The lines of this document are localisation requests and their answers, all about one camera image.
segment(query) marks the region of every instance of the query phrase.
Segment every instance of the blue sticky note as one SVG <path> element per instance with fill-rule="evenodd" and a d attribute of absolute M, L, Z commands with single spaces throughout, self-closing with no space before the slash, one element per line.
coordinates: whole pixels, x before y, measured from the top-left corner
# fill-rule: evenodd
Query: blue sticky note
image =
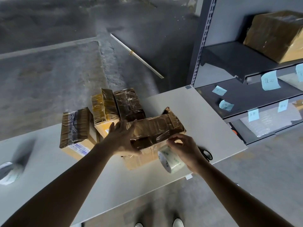
<path fill-rule="evenodd" d="M 220 86 L 217 86 L 214 88 L 214 90 L 212 90 L 213 93 L 216 93 L 219 96 L 223 96 L 225 94 L 225 92 L 227 92 L 227 90 L 225 90 L 224 88 L 221 88 Z"/>
<path fill-rule="evenodd" d="M 280 88 L 277 79 L 277 71 L 275 70 L 265 73 L 263 76 L 261 76 L 261 83 L 264 91 Z"/>
<path fill-rule="evenodd" d="M 287 109 L 288 99 L 279 102 L 278 112 L 285 111 Z"/>
<path fill-rule="evenodd" d="M 259 119 L 259 108 L 248 111 L 248 122 Z"/>
<path fill-rule="evenodd" d="M 234 106 L 234 104 L 231 104 L 229 102 L 226 102 L 225 100 L 222 100 L 219 104 L 219 107 L 221 109 L 227 110 L 227 111 L 231 111 L 232 107 Z"/>
<path fill-rule="evenodd" d="M 298 76 L 299 82 L 303 81 L 303 64 L 296 65 L 296 74 Z"/>

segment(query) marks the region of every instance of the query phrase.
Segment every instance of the gray floor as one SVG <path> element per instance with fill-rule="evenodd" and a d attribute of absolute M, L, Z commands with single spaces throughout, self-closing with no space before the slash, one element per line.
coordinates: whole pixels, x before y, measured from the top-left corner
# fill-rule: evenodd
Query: gray floor
<path fill-rule="evenodd" d="M 303 126 L 215 166 L 294 226 L 303 226 L 302 150 Z M 170 227 L 176 217 L 185 227 L 237 226 L 205 181 L 194 175 L 101 214 L 85 227 L 133 227 L 138 221 L 144 227 Z"/>
<path fill-rule="evenodd" d="M 184 86 L 197 18 L 189 0 L 150 1 L 0 0 L 0 140 L 91 107 L 101 87 L 142 98 Z"/>

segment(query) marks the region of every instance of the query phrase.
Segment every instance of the black scissors handle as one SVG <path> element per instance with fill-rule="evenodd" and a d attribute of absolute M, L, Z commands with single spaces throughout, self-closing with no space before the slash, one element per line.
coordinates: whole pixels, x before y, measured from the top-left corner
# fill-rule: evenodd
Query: black scissors handle
<path fill-rule="evenodd" d="M 204 156 L 204 158 L 206 158 L 206 160 L 208 162 L 212 160 L 212 155 L 211 155 L 211 153 L 208 150 L 204 150 L 204 149 L 202 149 L 200 147 L 198 147 L 198 148 L 199 148 L 201 154 Z"/>

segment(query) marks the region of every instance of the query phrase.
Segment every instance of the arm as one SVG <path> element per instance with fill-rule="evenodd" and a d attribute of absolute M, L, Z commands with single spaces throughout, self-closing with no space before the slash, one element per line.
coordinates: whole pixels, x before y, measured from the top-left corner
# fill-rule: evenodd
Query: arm
<path fill-rule="evenodd" d="M 111 156 L 141 153 L 130 143 L 136 122 L 128 130 L 126 123 L 112 123 L 101 143 L 32 197 L 2 227 L 69 227 Z"/>
<path fill-rule="evenodd" d="M 198 173 L 240 227 L 292 226 L 254 196 L 210 164 L 201 154 L 192 137 L 175 134 L 167 144 L 184 161 L 188 168 Z"/>

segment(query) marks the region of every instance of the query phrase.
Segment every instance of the white pole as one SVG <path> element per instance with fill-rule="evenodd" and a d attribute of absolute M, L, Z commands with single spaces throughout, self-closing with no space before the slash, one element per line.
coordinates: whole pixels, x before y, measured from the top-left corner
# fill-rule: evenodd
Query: white pole
<path fill-rule="evenodd" d="M 143 64 L 145 64 L 150 70 L 152 70 L 157 76 L 159 76 L 161 79 L 164 77 L 157 72 L 152 66 L 150 66 L 148 63 L 146 63 L 141 57 L 139 57 L 136 53 L 134 53 L 133 50 L 131 50 L 129 47 L 127 47 L 125 44 L 123 44 L 118 38 L 116 38 L 113 34 L 111 34 L 111 37 L 114 38 L 120 45 L 122 45 L 124 48 L 126 48 L 130 54 L 134 55 L 135 57 L 138 58 Z"/>

